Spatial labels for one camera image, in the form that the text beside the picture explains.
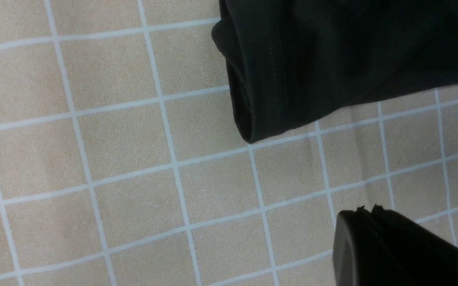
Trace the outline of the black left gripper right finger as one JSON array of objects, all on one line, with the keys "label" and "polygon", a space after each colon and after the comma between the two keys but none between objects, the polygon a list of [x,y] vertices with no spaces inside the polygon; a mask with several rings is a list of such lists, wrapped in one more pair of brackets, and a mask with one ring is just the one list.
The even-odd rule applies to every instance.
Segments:
[{"label": "black left gripper right finger", "polygon": [[458,286],[458,247],[402,214],[374,206],[380,236],[419,286]]}]

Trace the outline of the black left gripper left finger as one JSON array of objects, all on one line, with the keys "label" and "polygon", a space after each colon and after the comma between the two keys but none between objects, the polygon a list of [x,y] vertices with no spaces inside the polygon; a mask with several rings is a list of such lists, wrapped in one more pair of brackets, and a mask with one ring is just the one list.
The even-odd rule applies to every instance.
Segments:
[{"label": "black left gripper left finger", "polygon": [[415,281],[393,257],[369,210],[337,215],[332,265],[337,286],[414,286]]}]

